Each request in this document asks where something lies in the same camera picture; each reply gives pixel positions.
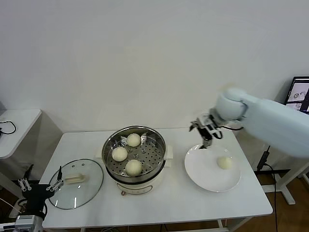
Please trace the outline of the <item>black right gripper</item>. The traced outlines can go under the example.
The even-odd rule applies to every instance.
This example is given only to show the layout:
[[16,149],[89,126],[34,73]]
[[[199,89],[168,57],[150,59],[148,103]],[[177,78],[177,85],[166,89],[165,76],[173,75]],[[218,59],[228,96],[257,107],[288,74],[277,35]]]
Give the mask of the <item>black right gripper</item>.
[[199,149],[210,148],[213,138],[218,140],[223,138],[223,133],[220,130],[220,127],[215,124],[200,125],[196,120],[193,120],[190,123],[191,125],[189,127],[189,131],[191,132],[194,128],[196,128],[199,130],[199,133],[202,137],[202,145],[199,147]]

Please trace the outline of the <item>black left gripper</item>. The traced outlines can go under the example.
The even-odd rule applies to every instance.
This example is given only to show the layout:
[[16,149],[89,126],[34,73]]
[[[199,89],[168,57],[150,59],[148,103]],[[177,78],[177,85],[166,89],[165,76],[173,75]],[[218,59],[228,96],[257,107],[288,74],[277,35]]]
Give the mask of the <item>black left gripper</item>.
[[45,201],[54,196],[55,191],[58,191],[63,185],[62,166],[59,167],[56,182],[49,184],[32,184],[28,182],[33,164],[25,171],[23,178],[18,179],[18,184],[21,187],[22,195],[27,200],[25,211],[22,215],[47,215],[47,205]]

